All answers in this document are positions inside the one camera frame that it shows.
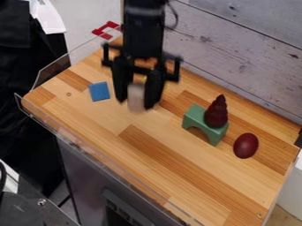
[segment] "floor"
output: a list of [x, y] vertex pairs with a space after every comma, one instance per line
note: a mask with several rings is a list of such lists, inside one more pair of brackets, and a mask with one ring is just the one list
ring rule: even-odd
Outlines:
[[302, 226], [302, 222], [276, 206], [266, 226]]
[[[120, 0], [50, 0], [61, 14], [67, 28], [65, 34], [68, 50], [94, 38], [91, 31], [111, 20], [120, 23]], [[62, 183], [51, 196], [56, 204], [75, 220], [71, 200], [62, 201], [68, 192]], [[276, 206], [267, 226], [302, 226], [302, 222]]]

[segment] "wood grain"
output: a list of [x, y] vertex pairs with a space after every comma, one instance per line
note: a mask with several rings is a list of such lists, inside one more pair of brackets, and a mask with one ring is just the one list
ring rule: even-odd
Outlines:
[[[242, 0], [218, 2], [222, 0], [209, 4], [231, 11], [226, 5]], [[301, 49], [188, 5], [172, 4], [179, 24], [175, 31], [165, 33], [166, 51], [181, 55], [184, 66], [202, 77], [302, 124]], [[170, 11], [167, 20], [169, 24], [175, 20]]]
[[302, 49], [299, 0], [190, 0], [189, 4]]
[[[23, 106], [185, 222], [261, 225], [298, 153], [292, 145], [298, 124], [186, 69], [179, 84], [167, 85], [159, 106], [134, 114], [114, 98], [101, 56], [100, 49], [31, 91]], [[87, 86], [102, 81], [112, 98], [92, 102]], [[227, 97], [230, 129], [212, 147], [181, 128], [182, 115], [192, 103], [207, 107], [219, 94]], [[232, 152], [243, 132], [260, 139], [258, 153], [247, 160]]]

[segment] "dark red egg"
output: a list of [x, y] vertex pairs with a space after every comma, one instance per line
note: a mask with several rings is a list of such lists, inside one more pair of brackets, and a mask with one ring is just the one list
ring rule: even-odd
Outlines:
[[238, 158], [247, 159], [256, 153], [258, 146], [259, 141], [255, 135], [244, 133], [236, 139], [233, 150]]

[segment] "person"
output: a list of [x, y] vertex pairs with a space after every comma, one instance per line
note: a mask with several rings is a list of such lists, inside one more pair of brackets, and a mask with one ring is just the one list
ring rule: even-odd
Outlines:
[[46, 196], [63, 180], [57, 141], [19, 110], [14, 94], [28, 93], [39, 70], [66, 52], [64, 34], [46, 35], [29, 2], [0, 3], [0, 158]]

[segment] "red cone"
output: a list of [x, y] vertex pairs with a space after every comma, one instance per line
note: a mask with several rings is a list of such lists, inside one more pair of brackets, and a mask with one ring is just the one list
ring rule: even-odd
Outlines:
[[204, 119], [207, 126], [213, 128], [220, 128], [228, 123], [227, 104], [223, 94], [219, 95], [208, 107]]

